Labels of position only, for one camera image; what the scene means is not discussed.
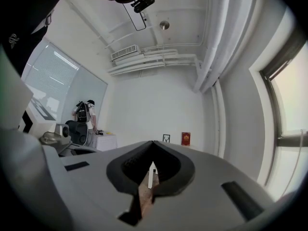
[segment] white wall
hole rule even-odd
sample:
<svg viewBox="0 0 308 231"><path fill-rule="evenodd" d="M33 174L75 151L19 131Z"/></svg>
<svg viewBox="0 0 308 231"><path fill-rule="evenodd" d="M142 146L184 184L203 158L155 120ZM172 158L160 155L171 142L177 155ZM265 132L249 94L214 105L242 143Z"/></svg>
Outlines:
<svg viewBox="0 0 308 231"><path fill-rule="evenodd" d="M181 144L181 133L191 133L191 148L205 148L204 97L193 93L194 69L163 68L157 75L116 83L108 129L117 135L118 146L146 140Z"/></svg>
<svg viewBox="0 0 308 231"><path fill-rule="evenodd" d="M114 81L105 71L111 67L109 51L65 0L60 0L55 7L46 38L108 84L98 121L98 128L106 129L114 90Z"/></svg>
<svg viewBox="0 0 308 231"><path fill-rule="evenodd" d="M280 0L262 0L252 36L234 67L220 80L227 119L224 158L255 180L263 159L265 122L260 96L249 68L270 42L284 12L285 5Z"/></svg>

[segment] white ceiling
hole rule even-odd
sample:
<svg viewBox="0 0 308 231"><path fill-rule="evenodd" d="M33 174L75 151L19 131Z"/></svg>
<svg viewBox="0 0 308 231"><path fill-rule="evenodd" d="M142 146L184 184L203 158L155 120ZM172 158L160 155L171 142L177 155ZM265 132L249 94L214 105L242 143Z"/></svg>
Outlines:
<svg viewBox="0 0 308 231"><path fill-rule="evenodd" d="M199 44L205 28L208 0L155 0L143 12L147 26L136 31L122 4L108 0L69 0L101 35L105 44L110 44L127 34L134 33L112 43L110 50L118 51L132 44L146 48L162 44ZM169 21L170 28L161 30L159 23ZM179 53L200 53L200 47L172 47Z"/></svg>

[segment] backpack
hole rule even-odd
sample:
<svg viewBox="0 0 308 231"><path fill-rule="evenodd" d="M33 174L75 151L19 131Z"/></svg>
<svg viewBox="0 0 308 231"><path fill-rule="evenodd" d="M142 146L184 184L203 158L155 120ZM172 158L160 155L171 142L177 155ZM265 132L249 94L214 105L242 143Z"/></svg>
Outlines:
<svg viewBox="0 0 308 231"><path fill-rule="evenodd" d="M86 123L91 119L89 107L86 103L80 102L76 110L77 122Z"/></svg>

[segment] glass panel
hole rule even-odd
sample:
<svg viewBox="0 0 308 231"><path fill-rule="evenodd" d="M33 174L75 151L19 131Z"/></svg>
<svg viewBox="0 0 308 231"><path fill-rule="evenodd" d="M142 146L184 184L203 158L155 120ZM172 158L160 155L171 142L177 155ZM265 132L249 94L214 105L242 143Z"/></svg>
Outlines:
<svg viewBox="0 0 308 231"><path fill-rule="evenodd" d="M107 84L85 68L81 67L69 90L64 104L62 123L74 119L72 111L79 101L93 100L95 102L96 118L99 118L99 112L107 89Z"/></svg>
<svg viewBox="0 0 308 231"><path fill-rule="evenodd" d="M272 175L267 185L269 194L277 201L283 195L295 191L307 170L308 147L303 147L300 154L298 147L278 147Z"/></svg>
<svg viewBox="0 0 308 231"><path fill-rule="evenodd" d="M79 65L48 45L33 63L25 83L46 110L61 122L62 110L68 89Z"/></svg>
<svg viewBox="0 0 308 231"><path fill-rule="evenodd" d="M308 130L308 44L272 81L279 103L282 134L300 134Z"/></svg>

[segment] black chair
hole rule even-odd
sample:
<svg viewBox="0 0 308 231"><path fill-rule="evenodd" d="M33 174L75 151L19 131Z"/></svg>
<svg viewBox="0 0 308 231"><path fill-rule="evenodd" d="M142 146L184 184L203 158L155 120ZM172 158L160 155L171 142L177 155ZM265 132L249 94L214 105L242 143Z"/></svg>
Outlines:
<svg viewBox="0 0 308 231"><path fill-rule="evenodd" d="M88 126L86 123L80 123L77 121L67 121L69 135L73 144L85 145L88 139Z"/></svg>

